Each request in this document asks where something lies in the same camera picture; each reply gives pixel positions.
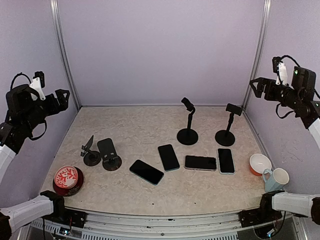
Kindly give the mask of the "folding phone stand wood base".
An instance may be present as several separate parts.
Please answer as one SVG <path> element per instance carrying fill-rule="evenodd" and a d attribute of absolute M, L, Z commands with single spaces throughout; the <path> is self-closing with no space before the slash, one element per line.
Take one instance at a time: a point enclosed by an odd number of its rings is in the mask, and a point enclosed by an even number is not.
<path fill-rule="evenodd" d="M 91 150 L 93 145 L 94 135 L 88 140 L 86 145 L 81 146 L 80 156 L 83 157 L 83 162 L 86 166 L 93 167 L 100 163 L 101 154 L 97 150 Z"/>

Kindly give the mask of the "clear case phone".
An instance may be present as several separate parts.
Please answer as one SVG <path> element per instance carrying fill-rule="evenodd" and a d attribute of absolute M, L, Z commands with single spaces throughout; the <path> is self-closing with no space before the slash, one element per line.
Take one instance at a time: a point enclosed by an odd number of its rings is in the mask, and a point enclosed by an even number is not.
<path fill-rule="evenodd" d="M 216 171 L 217 160 L 215 157 L 187 155 L 184 167 L 189 170 Z"/>

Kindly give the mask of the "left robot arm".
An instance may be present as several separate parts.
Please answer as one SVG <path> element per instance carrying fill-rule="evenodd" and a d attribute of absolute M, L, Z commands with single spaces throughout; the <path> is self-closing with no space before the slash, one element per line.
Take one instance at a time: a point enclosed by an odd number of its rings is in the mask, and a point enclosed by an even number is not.
<path fill-rule="evenodd" d="M 26 139 L 37 141 L 33 130 L 46 125 L 46 117 L 57 115 L 69 107 L 69 90 L 58 89 L 44 95 L 45 74 L 36 71 L 27 84 L 10 86 L 6 93 L 7 112 L 0 124 L 0 176 L 4 177 L 10 163 L 20 152 Z M 8 240 L 21 227 L 38 218 L 56 218 L 63 223 L 70 218 L 63 196 L 46 190 L 37 197 L 23 203 L 1 208 L 0 238 Z"/>

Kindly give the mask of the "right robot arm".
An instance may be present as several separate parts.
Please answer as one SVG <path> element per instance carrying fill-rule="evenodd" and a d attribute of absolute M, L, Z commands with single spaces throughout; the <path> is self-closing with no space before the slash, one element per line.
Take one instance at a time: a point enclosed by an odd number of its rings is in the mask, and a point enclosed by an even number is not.
<path fill-rule="evenodd" d="M 317 74 L 302 67 L 292 56 L 285 54 L 272 58 L 274 79 L 258 77 L 249 85 L 256 98 L 276 103 L 275 114 L 284 120 L 289 115 L 300 121 L 315 145 L 320 144 L 320 94 L 316 90 Z M 285 190 L 290 181 L 283 168 L 263 168 L 265 193 L 256 210 L 256 218 L 266 222 L 274 214 L 291 213 L 320 223 L 320 194 L 292 193 Z"/>

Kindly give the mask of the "black clamp phone stand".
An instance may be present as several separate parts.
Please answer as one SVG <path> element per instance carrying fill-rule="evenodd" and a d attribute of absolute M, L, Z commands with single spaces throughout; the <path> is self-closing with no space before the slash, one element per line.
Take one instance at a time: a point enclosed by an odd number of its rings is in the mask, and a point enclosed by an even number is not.
<path fill-rule="evenodd" d="M 243 109 L 237 105 L 228 103 L 225 110 L 229 112 L 228 125 L 226 129 L 219 130 L 215 134 L 215 141 L 221 146 L 230 147 L 236 141 L 234 134 L 230 131 L 234 117 L 235 115 L 241 116 Z"/>

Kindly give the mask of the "light blue case phone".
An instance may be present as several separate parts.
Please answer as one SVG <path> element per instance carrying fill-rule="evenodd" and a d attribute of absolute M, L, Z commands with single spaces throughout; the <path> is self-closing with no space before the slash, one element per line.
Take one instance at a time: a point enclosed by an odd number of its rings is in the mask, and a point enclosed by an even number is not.
<path fill-rule="evenodd" d="M 225 175 L 235 174 L 235 164 L 232 151 L 229 148 L 219 148 L 217 150 L 219 172 Z"/>

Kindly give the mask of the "black gooseneck phone stand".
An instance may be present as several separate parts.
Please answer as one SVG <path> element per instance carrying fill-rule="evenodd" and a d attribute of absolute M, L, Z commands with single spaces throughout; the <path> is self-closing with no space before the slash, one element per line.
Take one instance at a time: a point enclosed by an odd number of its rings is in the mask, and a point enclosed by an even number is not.
<path fill-rule="evenodd" d="M 187 120 L 187 127 L 181 129 L 177 133 L 177 140 L 186 146 L 191 146 L 197 143 L 199 136 L 195 130 L 192 129 L 192 120 L 193 115 L 196 112 L 195 106 L 186 98 L 184 97 L 181 102 L 185 105 L 186 109 L 189 111 L 188 120 Z"/>

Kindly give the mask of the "teal phone lying diagonal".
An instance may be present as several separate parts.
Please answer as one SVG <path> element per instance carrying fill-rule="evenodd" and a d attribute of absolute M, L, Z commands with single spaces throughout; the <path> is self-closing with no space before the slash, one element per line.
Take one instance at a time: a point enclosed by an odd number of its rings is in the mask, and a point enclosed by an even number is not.
<path fill-rule="evenodd" d="M 161 179 L 164 177 L 164 173 L 155 167 L 143 162 L 140 159 L 137 159 L 129 168 L 129 170 L 142 178 L 143 180 L 157 185 Z"/>

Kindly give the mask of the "orange white bowl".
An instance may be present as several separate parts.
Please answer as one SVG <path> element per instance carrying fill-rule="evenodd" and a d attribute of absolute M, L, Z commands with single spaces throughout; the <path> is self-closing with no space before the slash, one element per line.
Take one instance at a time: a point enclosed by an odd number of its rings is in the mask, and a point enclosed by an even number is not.
<path fill-rule="evenodd" d="M 255 153 L 250 157 L 249 170 L 253 175 L 260 177 L 266 169 L 272 169 L 272 163 L 267 156 Z"/>

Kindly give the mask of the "red patterned round tin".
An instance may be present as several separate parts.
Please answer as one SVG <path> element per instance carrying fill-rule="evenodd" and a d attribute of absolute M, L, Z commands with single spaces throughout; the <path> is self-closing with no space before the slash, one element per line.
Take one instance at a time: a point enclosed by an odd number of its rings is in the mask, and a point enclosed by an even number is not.
<path fill-rule="evenodd" d="M 55 173 L 52 187 L 56 194 L 63 197 L 70 197 L 80 191 L 83 183 L 83 172 L 75 166 L 66 165 Z"/>

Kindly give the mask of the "light blue mug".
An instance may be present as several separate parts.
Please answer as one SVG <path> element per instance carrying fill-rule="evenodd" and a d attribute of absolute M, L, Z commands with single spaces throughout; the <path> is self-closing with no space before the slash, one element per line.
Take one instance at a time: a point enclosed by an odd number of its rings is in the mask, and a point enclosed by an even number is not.
<path fill-rule="evenodd" d="M 265 169 L 262 173 L 266 193 L 282 190 L 289 183 L 290 176 L 283 168 Z"/>

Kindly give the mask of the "right aluminium frame post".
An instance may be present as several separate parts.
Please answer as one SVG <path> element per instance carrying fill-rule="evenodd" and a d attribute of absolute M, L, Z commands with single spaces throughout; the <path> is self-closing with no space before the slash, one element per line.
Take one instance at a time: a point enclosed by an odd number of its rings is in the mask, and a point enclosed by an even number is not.
<path fill-rule="evenodd" d="M 262 54 L 263 54 L 263 48 L 264 48 L 265 38 L 267 34 L 269 18 L 270 18 L 271 4 L 272 4 L 271 0 L 264 0 L 263 2 L 261 23 L 259 28 L 257 46 L 255 49 L 255 55 L 253 59 L 253 65 L 252 65 L 250 76 L 249 76 L 249 83 L 251 80 L 257 77 L 257 73 L 259 70 L 259 65 L 262 58 Z M 252 94 L 252 88 L 250 84 L 248 84 L 246 88 L 245 96 L 242 102 L 242 109 L 245 113 L 247 112 L 247 109 L 248 109 L 251 94 Z"/>

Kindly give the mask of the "aluminium frame post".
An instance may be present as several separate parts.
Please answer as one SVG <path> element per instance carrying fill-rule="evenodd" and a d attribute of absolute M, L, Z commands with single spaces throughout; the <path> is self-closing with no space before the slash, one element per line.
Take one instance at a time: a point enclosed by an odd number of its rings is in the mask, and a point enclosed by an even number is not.
<path fill-rule="evenodd" d="M 265 38 L 267 34 L 269 18 L 270 18 L 271 4 L 272 4 L 271 0 L 264 0 L 263 2 L 261 23 L 259 28 L 257 46 L 255 49 L 255 55 L 253 59 L 253 65 L 252 65 L 250 76 L 249 76 L 249 83 L 251 80 L 257 77 L 257 73 L 259 70 L 259 65 L 262 58 L 262 54 L 263 54 L 263 48 L 264 48 Z M 248 109 L 251 94 L 252 94 L 252 88 L 250 84 L 248 84 L 246 88 L 245 96 L 242 102 L 242 109 L 245 113 L 247 112 L 247 109 Z"/>
<path fill-rule="evenodd" d="M 66 75 L 67 83 L 70 88 L 70 94 L 72 96 L 75 108 L 77 112 L 79 112 L 82 107 L 82 104 L 75 86 L 75 82 L 73 79 L 73 75 L 72 75 L 72 71 L 71 71 L 71 67 L 68 59 L 67 49 L 64 41 L 64 36 L 63 36 L 63 29 L 62 29 L 62 23 L 60 18 L 58 1 L 50 0 L 49 2 L 50 2 L 50 9 L 52 14 L 55 34 L 58 42 L 58 48 L 59 48 L 64 72 Z"/>

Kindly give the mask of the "left aluminium frame post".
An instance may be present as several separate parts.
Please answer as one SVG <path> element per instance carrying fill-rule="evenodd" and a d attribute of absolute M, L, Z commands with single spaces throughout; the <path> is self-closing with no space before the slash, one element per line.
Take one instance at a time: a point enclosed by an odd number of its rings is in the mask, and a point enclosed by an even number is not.
<path fill-rule="evenodd" d="M 63 36 L 63 29 L 62 29 L 62 23 L 60 18 L 58 1 L 50 0 L 49 2 L 50 2 L 50 9 L 52 14 L 55 34 L 58 42 L 58 48 L 59 48 L 64 72 L 66 75 L 67 83 L 70 88 L 70 94 L 72 96 L 75 108 L 77 112 L 79 112 L 82 107 L 82 104 L 75 86 L 75 82 L 73 79 L 73 75 L 72 75 L 72 71 L 71 71 L 71 67 L 68 59 L 67 49 L 64 41 L 64 36 Z"/>

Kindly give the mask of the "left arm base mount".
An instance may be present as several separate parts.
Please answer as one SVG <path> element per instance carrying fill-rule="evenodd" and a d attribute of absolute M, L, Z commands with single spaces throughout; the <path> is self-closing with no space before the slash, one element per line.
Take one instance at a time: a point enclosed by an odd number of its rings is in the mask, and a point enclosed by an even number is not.
<path fill-rule="evenodd" d="M 84 228 L 87 213 L 65 207 L 54 207 L 53 213 L 43 216 L 45 220 L 67 225 L 69 227 Z"/>

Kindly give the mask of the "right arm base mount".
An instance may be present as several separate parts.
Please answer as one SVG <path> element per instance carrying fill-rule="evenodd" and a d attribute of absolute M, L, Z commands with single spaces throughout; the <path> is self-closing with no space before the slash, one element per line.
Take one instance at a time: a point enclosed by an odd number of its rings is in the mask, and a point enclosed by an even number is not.
<path fill-rule="evenodd" d="M 269 223 L 282 218 L 282 213 L 276 210 L 261 210 L 254 208 L 249 210 L 242 210 L 238 214 L 239 221 L 242 228 L 252 227 Z"/>

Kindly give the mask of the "aluminium front rail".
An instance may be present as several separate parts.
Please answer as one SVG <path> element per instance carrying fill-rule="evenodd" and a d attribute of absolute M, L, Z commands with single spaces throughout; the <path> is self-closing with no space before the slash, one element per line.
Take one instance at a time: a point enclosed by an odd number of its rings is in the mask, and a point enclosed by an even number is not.
<path fill-rule="evenodd" d="M 83 227 L 37 219 L 19 234 L 20 240 L 257 240 L 274 226 L 273 240 L 307 240 L 304 222 L 287 213 L 274 220 L 243 227 L 238 211 L 173 216 L 127 215 L 87 211 Z"/>

